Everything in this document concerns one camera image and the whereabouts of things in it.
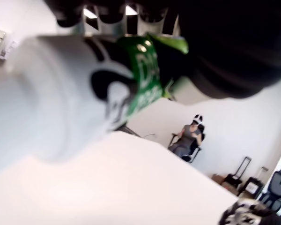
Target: black chair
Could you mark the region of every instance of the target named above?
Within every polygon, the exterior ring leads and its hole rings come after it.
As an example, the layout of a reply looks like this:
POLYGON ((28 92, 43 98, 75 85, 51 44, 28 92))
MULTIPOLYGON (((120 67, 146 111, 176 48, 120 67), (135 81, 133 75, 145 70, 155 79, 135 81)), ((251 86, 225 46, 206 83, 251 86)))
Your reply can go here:
MULTIPOLYGON (((201 134, 202 134, 202 141, 205 139, 205 134, 203 133, 204 132, 204 125, 203 124, 200 124, 198 125, 198 129, 201 131, 201 134)), ((172 133, 173 137, 169 143, 169 146, 168 148, 171 146, 173 140, 175 137, 177 137, 177 134, 174 134, 172 133)), ((197 143, 197 140, 195 140, 194 142, 192 142, 191 146, 190 146, 190 153, 186 156, 182 156, 181 158, 185 161, 185 162, 188 162, 188 163, 192 163, 194 161, 194 159, 196 158, 197 154, 199 151, 202 150, 202 148, 198 145, 197 143)))
POLYGON ((259 201, 275 212, 281 208, 281 170, 275 171, 268 185, 267 192, 262 193, 259 201))

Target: table surface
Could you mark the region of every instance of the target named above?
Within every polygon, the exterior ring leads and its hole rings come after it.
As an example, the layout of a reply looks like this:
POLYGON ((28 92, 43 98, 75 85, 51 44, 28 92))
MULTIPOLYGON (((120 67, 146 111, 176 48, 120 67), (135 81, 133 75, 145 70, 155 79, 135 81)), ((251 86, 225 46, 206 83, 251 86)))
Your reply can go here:
POLYGON ((0 225, 216 225, 237 198, 163 146, 115 132, 66 162, 0 172, 0 225))

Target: cardboard box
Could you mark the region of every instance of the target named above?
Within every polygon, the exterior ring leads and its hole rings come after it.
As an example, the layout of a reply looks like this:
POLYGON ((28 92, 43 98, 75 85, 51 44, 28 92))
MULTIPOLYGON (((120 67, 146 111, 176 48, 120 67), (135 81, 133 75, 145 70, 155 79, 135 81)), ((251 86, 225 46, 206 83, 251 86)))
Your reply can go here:
POLYGON ((224 178, 218 174, 212 175, 211 179, 215 182, 218 183, 219 185, 222 185, 224 178))
POLYGON ((222 186, 227 189, 229 192, 237 195, 238 194, 238 191, 236 191, 236 188, 233 187, 231 184, 227 183, 227 182, 224 182, 222 183, 222 186))

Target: green label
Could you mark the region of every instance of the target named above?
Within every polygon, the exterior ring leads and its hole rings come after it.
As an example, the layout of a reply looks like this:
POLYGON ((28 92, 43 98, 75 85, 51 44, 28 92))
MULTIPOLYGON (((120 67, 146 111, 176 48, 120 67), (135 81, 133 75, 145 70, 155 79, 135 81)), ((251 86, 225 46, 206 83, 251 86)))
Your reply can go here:
POLYGON ((117 43, 128 52, 138 85, 138 92, 127 113, 129 117, 159 99, 163 89, 159 81, 157 54, 153 43, 145 37, 123 37, 117 43))

